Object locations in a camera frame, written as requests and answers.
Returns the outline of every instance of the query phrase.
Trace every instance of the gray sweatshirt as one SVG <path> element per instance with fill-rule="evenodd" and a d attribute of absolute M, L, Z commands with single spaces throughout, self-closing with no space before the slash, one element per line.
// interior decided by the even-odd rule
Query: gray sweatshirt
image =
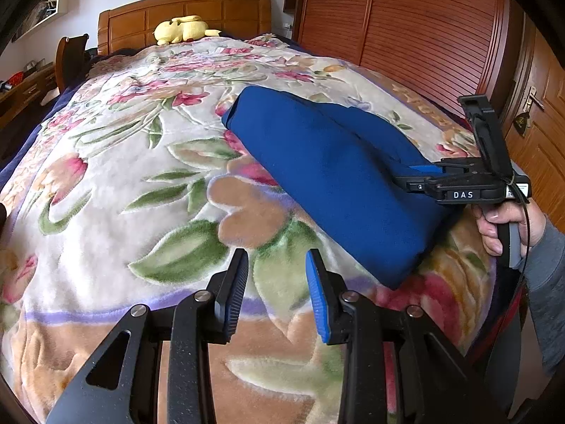
<path fill-rule="evenodd" d="M 543 369 L 553 375 L 565 357 L 565 235 L 549 220 L 530 250 L 525 278 Z"/>

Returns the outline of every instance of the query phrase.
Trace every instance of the metal screw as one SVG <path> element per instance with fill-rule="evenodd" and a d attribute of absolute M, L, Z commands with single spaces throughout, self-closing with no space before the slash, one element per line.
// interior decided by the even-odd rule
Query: metal screw
<path fill-rule="evenodd" d="M 147 307 L 145 305 L 135 305 L 129 311 L 129 313 L 134 317 L 141 317 L 146 312 L 147 312 Z"/>
<path fill-rule="evenodd" d="M 194 293 L 194 299 L 201 303 L 204 301 L 208 301 L 209 299 L 211 299 L 211 297 L 212 294 L 208 290 L 199 290 L 196 293 Z"/>
<path fill-rule="evenodd" d="M 341 294 L 341 297 L 348 303 L 354 303 L 355 301 L 359 300 L 359 293 L 353 290 L 347 290 Z"/>
<path fill-rule="evenodd" d="M 414 317 L 415 319 L 419 319 L 424 315 L 424 310 L 420 306 L 410 305 L 406 308 L 406 312 L 410 317 Z"/>

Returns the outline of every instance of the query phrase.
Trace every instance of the sticker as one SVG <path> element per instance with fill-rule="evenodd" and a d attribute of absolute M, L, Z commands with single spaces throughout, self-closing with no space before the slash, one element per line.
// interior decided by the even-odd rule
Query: sticker
<path fill-rule="evenodd" d="M 528 188 L 529 185 L 527 183 L 518 183 L 518 189 L 524 193 L 524 196 L 528 197 Z M 510 190 L 510 187 L 506 187 L 506 199 L 514 199 L 514 195 Z"/>

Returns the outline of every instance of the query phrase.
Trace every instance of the bed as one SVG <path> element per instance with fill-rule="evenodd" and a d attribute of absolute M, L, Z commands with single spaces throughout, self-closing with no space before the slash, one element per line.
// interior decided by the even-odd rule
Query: bed
<path fill-rule="evenodd" d="M 222 126 L 241 90 L 259 84 L 369 111 L 430 160 L 476 155 L 469 131 L 407 87 L 270 35 L 269 2 L 143 0 L 102 13 L 100 54 L 147 47 L 96 63 L 2 189 L 2 374 L 39 422 L 128 308 L 177 304 L 236 247 L 252 266 L 232 342 L 210 346 L 218 422 L 335 421 L 343 356 L 316 335 L 303 269 L 311 247 L 374 302 L 422 305 L 463 352 L 484 328 L 496 270 L 469 212 L 391 291 Z M 248 40 L 154 46 L 156 24 L 193 12 Z M 164 423 L 166 350 L 163 359 Z M 395 402 L 390 394 L 391 414 Z"/>

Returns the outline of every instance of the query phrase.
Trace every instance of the wooden headboard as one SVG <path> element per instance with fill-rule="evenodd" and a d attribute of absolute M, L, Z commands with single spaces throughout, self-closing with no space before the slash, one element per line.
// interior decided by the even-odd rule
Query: wooden headboard
<path fill-rule="evenodd" d="M 160 22 L 193 14 L 232 36 L 270 32 L 270 0 L 140 0 L 100 13 L 98 53 L 155 45 L 153 31 Z"/>

